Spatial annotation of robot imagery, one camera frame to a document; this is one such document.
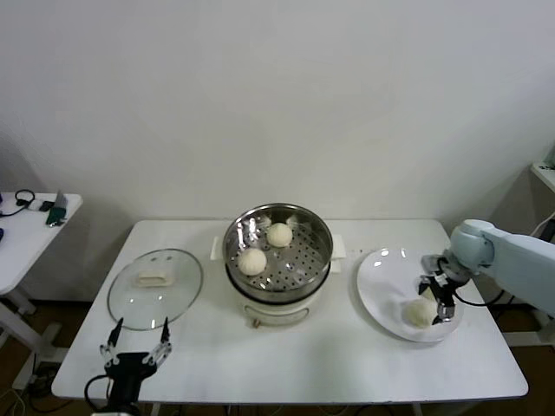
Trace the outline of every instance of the white shelf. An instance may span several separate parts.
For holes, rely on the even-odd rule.
[[[545,162],[532,164],[532,172],[546,184],[549,189],[555,192],[555,168]]]

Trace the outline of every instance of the steamed bun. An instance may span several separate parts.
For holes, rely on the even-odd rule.
[[[268,229],[268,243],[274,247],[286,247],[293,239],[293,231],[283,223],[275,223]]]
[[[429,328],[437,316],[437,303],[420,298],[410,302],[404,309],[407,320],[418,328]]]
[[[247,249],[241,253],[238,266],[241,273],[247,276],[259,275],[266,268],[266,255],[259,249]]]

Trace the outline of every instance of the white wall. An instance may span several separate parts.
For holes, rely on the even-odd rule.
[[[553,16],[550,0],[1,2],[0,180],[85,200],[29,291],[91,298],[140,218],[268,201],[531,226]]]

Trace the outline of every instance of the cable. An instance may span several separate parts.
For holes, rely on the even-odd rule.
[[[95,406],[95,403],[93,403],[90,399],[90,397],[88,397],[88,388],[90,387],[91,384],[93,384],[95,381],[97,380],[102,380],[107,378],[108,375],[107,374],[100,374],[100,375],[96,375],[95,377],[93,377],[92,379],[90,379],[89,381],[87,381],[87,384],[85,385],[85,401],[87,402],[88,406],[93,409],[95,412],[98,412],[98,407]]]
[[[39,409],[38,407],[35,406],[35,404],[33,403],[33,397],[29,396],[29,406],[31,409],[33,409],[33,412],[36,413],[53,413],[53,412],[57,412],[58,410],[63,409],[64,407],[67,407],[69,405],[72,405],[74,403],[73,400],[70,401],[66,401],[65,403],[63,403],[62,405],[58,406],[58,407],[53,407],[51,409]]]
[[[511,299],[509,299],[509,302],[507,302],[507,303],[506,303],[505,305],[503,305],[503,306],[509,306],[511,303],[513,303],[514,298],[515,298],[514,295],[511,296]],[[506,312],[506,309],[501,310],[501,311],[497,314],[497,316],[495,316],[493,319],[494,319],[495,321],[497,321],[498,319],[500,319],[500,317],[501,317],[505,312]]]
[[[23,401],[22,397],[21,397],[19,394],[17,394],[16,390],[14,390],[13,388],[9,388],[8,390],[6,390],[5,392],[3,392],[3,393],[0,395],[0,399],[3,398],[3,397],[5,397],[5,395],[8,394],[8,393],[13,393],[13,394],[16,396],[16,401],[14,401],[14,402],[6,409],[6,411],[4,412],[4,416],[6,416],[6,415],[10,412],[10,410],[11,410],[11,414],[12,414],[12,415],[15,415],[15,414],[16,414],[17,405],[19,405],[20,403],[21,403],[21,406],[22,406],[22,408],[23,408],[23,409],[22,409],[22,412],[21,412],[21,415],[24,416],[24,415],[26,414],[25,402]]]
[[[448,261],[447,261],[447,259],[445,259],[444,257],[439,257],[439,258],[437,259],[437,267],[438,267],[438,269],[440,270],[440,272],[444,274],[445,271],[443,271],[443,268],[441,267],[441,263],[446,263],[446,264],[448,264]],[[460,297],[459,294],[457,293],[456,289],[453,290],[453,295],[454,295],[454,297],[456,297],[457,299],[459,299],[461,302],[465,303],[466,305],[470,305],[470,306],[479,306],[479,307],[482,307],[482,306],[491,306],[491,305],[493,305],[493,304],[496,303],[504,294],[505,294],[505,291],[504,291],[504,290],[501,290],[501,291],[499,292],[499,294],[498,294],[497,296],[495,296],[494,299],[492,299],[492,300],[489,301],[489,302],[474,303],[474,302],[467,301],[466,299],[463,299],[462,297]]]
[[[469,301],[464,300],[462,297],[459,296],[459,294],[457,294],[457,292],[455,290],[453,291],[454,297],[456,297],[457,299],[459,299],[461,302],[465,303],[466,305],[470,305],[470,306],[491,306],[494,303],[496,303],[504,294],[505,294],[505,291],[501,290],[500,293],[497,296],[495,296],[494,299],[492,299],[489,302],[474,303],[474,302],[469,302]]]
[[[349,410],[349,407],[346,406],[343,409],[341,409],[339,412],[336,412],[336,413],[326,412],[325,410],[323,410],[323,407],[321,407],[321,406],[318,406],[318,409],[320,409],[320,412],[322,412],[323,414],[327,414],[328,416],[340,416],[340,415],[344,414],[345,412],[347,412],[347,410]]]
[[[366,406],[361,406],[356,413],[354,414],[354,416],[359,416],[363,411],[365,411],[366,409],[368,409],[370,407],[370,405],[366,405]]]
[[[550,219],[555,218],[555,211],[546,219],[544,219],[541,223],[538,224],[538,226],[536,228],[534,228],[534,231],[532,231],[530,233],[530,237],[534,237],[536,235],[536,233],[539,231],[539,229],[542,227],[542,225],[546,224],[549,222]]]
[[[30,194],[31,199],[24,199],[24,198],[19,198],[19,195],[21,195],[23,192],[27,192]],[[35,200],[35,193],[33,191],[31,191],[30,189],[20,189],[19,191],[16,192],[16,201],[17,201],[17,205],[22,205],[22,207],[19,210],[10,212],[9,214],[2,214],[0,212],[0,218],[2,217],[12,217],[16,214],[18,214],[19,212],[25,210],[34,200]]]

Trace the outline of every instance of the floor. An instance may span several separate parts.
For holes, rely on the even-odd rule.
[[[62,323],[62,332],[56,338],[55,344],[60,347],[69,347],[75,338],[81,322],[88,311],[87,304],[74,303],[41,303],[37,305],[37,311],[26,319],[31,326],[42,332],[52,321]],[[537,326],[529,312],[523,310],[508,310],[499,319],[499,326],[505,331],[531,330]],[[534,415],[552,416],[555,414],[555,383],[552,382],[555,374],[555,350],[550,347],[542,348],[514,348],[513,353],[522,368],[528,384],[529,394],[518,400],[497,400],[479,403],[477,406],[466,411],[465,416],[513,416]],[[10,338],[0,349],[0,394],[10,388],[11,382],[17,375],[21,365],[29,355],[27,348],[18,341]],[[0,416],[12,414],[14,410],[11,405],[16,401],[12,393],[8,393],[0,399]],[[48,411],[64,405],[65,400],[55,397],[46,397],[33,400],[35,411],[29,408],[28,415],[44,414]],[[142,405],[144,414],[149,414],[150,405]],[[425,405],[422,407],[424,415],[434,413],[442,414],[437,405]],[[21,407],[15,408],[13,414],[20,415]],[[51,414],[60,416],[85,416],[91,412],[83,401],[75,401],[66,405],[63,409]],[[395,406],[163,406],[160,416],[409,416],[412,408],[409,405]]]

